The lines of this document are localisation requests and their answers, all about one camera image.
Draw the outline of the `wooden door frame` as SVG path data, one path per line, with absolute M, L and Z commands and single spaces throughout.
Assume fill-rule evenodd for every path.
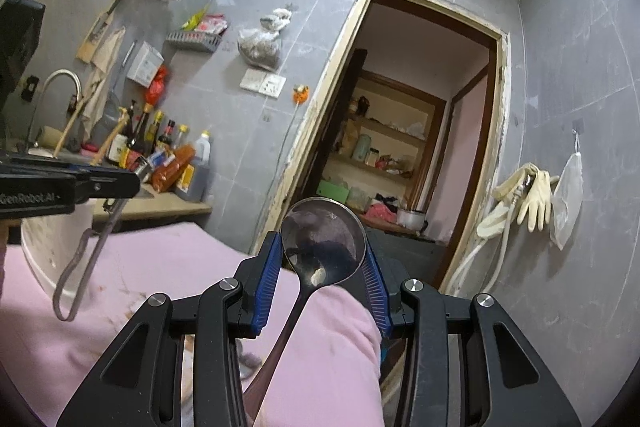
M 345 23 L 330 52 L 329 60 L 320 76 L 319 87 L 312 96 L 306 114 L 295 135 L 292 150 L 288 153 L 285 168 L 276 180 L 276 191 L 266 199 L 267 213 L 259 218 L 250 253 L 257 254 L 262 240 L 270 230 L 279 228 L 284 212 L 292 204 L 295 187 L 314 151 L 314 141 L 320 134 L 322 118 L 329 115 L 329 107 L 337 95 L 338 82 L 343 68 L 354 52 L 356 35 L 373 0 L 355 0 Z M 451 236 L 451 243 L 440 267 L 435 282 L 443 294 L 449 294 L 449 284 L 456 270 L 461 267 L 465 251 L 471 247 L 472 235 L 483 219 L 489 205 L 490 193 L 498 179 L 499 168 L 506 149 L 509 132 L 512 83 L 512 35 L 510 32 L 483 20 L 475 13 L 445 0 L 394 0 L 410 4 L 427 13 L 445 17 L 462 25 L 464 30 L 475 32 L 477 40 L 488 42 L 495 49 L 490 54 L 488 64 L 488 86 L 480 143 L 474 157 L 473 176 L 463 199 L 462 208 L 468 213 L 458 219 Z

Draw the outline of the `wooden shelf unit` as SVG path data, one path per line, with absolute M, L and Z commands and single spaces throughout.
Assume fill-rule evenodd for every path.
M 347 108 L 326 129 L 333 141 L 314 164 L 318 180 L 421 209 L 446 108 L 434 94 L 360 72 Z

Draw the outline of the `dark soy sauce bottle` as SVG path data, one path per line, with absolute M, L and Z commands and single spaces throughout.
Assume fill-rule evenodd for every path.
M 126 144 L 130 139 L 132 133 L 132 121 L 134 120 L 134 110 L 136 109 L 137 102 L 132 100 L 127 108 L 127 120 L 114 136 L 114 139 L 106 154 L 107 161 L 115 166 L 120 164 L 120 158 L 122 158 L 122 152 L 126 148 Z

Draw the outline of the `dark grey cabinet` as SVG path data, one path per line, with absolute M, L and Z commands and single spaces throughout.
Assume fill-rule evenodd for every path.
M 383 257 L 399 261 L 409 277 L 438 287 L 438 270 L 447 247 L 421 237 L 398 235 L 365 225 L 372 251 L 378 259 Z

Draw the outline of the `orange wall hook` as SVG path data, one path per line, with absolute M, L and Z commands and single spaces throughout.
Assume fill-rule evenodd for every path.
M 304 84 L 296 84 L 293 88 L 293 103 L 296 106 L 303 105 L 309 98 L 310 88 Z

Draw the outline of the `white wall box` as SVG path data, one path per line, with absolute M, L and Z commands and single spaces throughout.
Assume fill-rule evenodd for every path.
M 126 78 L 142 87 L 149 88 L 163 62 L 164 57 L 160 51 L 145 41 L 132 60 Z

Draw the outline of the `grey wall spice rack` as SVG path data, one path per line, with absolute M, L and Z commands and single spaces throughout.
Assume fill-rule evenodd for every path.
M 195 30 L 175 30 L 166 36 L 165 41 L 178 50 L 215 53 L 221 36 Z

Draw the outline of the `large oil jug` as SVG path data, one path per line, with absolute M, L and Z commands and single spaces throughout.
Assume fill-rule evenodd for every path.
M 186 202 L 201 202 L 209 176 L 209 159 L 212 140 L 208 130 L 203 130 L 194 142 L 195 156 L 184 169 L 175 187 L 176 194 Z

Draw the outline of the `pink floral cloth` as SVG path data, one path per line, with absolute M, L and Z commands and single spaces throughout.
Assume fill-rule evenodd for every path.
M 1 298 L 1 369 L 23 413 L 6 426 L 177 426 L 183 343 L 192 336 L 192 409 L 198 426 L 378 426 L 383 421 L 381 335 L 368 310 L 338 286 L 302 311 L 280 244 L 244 256 L 195 225 L 118 234 L 107 243 L 88 303 L 58 321 L 26 258 L 9 251 Z M 235 341 L 270 355 L 295 317 L 265 399 L 248 406 Z

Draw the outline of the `wooden chopstick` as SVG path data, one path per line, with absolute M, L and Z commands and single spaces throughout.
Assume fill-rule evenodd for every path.
M 111 144 L 114 141 L 115 136 L 118 135 L 120 132 L 122 132 L 122 129 L 125 128 L 129 120 L 128 110 L 126 109 L 126 107 L 120 106 L 119 113 L 120 113 L 119 120 L 117 121 L 116 126 L 111 131 L 111 133 L 107 135 L 106 140 L 101 145 L 99 150 L 96 152 L 96 155 L 94 155 L 93 160 L 90 162 L 90 166 L 99 166 L 102 164 L 103 158 L 105 157 L 108 150 L 111 148 Z
M 53 156 L 58 158 L 64 147 L 71 145 L 72 150 L 80 150 L 81 144 L 84 143 L 89 136 L 90 124 L 93 121 L 94 99 L 96 98 L 96 90 L 98 85 L 94 81 L 90 81 L 85 87 L 84 92 L 76 103 L 76 107 L 67 121 L 62 132 L 61 138 L 56 143 Z

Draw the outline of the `white rubber gloves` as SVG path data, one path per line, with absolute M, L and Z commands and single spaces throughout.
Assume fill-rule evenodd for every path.
M 477 225 L 480 239 L 501 235 L 515 221 L 526 223 L 527 230 L 542 231 L 551 218 L 551 185 L 559 181 L 546 170 L 528 162 L 516 169 L 506 181 L 496 186 L 491 197 L 496 205 Z

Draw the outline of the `brown sauce bottle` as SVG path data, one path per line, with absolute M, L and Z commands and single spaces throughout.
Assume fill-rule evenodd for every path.
M 134 134 L 127 145 L 129 152 L 136 153 L 138 155 L 143 153 L 146 126 L 148 125 L 152 109 L 153 106 L 150 103 L 144 104 L 140 120 L 138 121 L 136 129 L 134 129 Z

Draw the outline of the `hanging mesh bag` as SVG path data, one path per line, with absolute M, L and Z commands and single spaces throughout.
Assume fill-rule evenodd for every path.
M 552 222 L 550 239 L 562 251 L 574 231 L 584 197 L 584 176 L 582 175 L 582 152 L 579 148 L 579 134 L 573 131 L 574 152 L 567 159 L 558 184 L 551 197 Z

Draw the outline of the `chrome faucet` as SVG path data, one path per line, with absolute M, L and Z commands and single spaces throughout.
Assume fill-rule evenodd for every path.
M 29 125 L 26 132 L 25 138 L 25 146 L 30 147 L 32 143 L 34 143 L 34 139 L 32 139 L 32 134 L 34 133 L 34 129 L 38 122 L 38 118 L 42 113 L 51 113 L 53 109 L 60 109 L 62 107 L 62 94 L 60 90 L 53 89 L 53 83 L 55 80 L 60 80 L 61 78 L 66 78 L 73 83 L 73 91 L 70 94 L 70 103 L 72 103 L 73 107 L 76 107 L 80 96 L 82 95 L 82 84 L 79 76 L 76 72 L 68 68 L 59 68 L 55 69 L 54 72 L 44 80 L 41 93 L 36 102 L 34 111 L 32 112 L 32 118 L 30 118 Z

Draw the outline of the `white plastic utensil basket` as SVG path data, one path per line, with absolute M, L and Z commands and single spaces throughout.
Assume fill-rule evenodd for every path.
M 26 218 L 21 246 L 32 274 L 49 298 L 60 275 L 76 254 L 82 234 L 92 228 L 96 199 L 77 205 L 67 215 Z

